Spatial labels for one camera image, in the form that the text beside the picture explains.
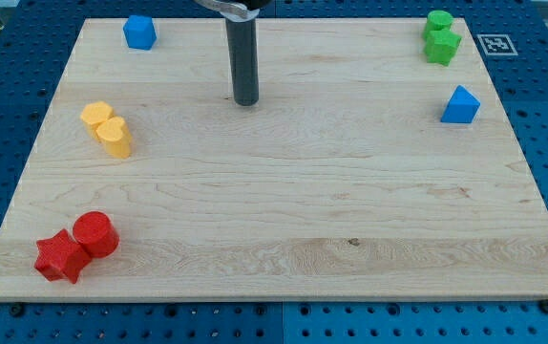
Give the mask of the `metal clamp on arm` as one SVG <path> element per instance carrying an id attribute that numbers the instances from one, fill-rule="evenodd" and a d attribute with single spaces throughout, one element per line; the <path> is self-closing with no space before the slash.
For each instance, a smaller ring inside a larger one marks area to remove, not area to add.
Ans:
<path id="1" fill-rule="evenodd" d="M 234 22 L 255 19 L 261 10 L 272 0 L 194 0 L 195 3 L 211 11 L 219 12 Z"/>

